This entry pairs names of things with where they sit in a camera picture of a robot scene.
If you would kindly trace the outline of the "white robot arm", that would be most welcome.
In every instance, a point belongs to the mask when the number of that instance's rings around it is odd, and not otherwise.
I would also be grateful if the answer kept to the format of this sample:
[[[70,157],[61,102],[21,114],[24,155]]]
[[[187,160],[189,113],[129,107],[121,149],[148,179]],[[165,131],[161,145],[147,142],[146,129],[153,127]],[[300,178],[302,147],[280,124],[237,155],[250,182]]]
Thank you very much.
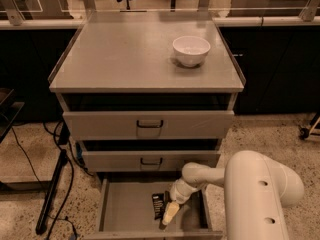
[[[234,154],[223,168],[185,164],[162,224],[170,224],[180,206],[209,184],[224,189],[227,240],[289,240],[283,209],[303,198],[304,184],[291,168],[250,150]]]

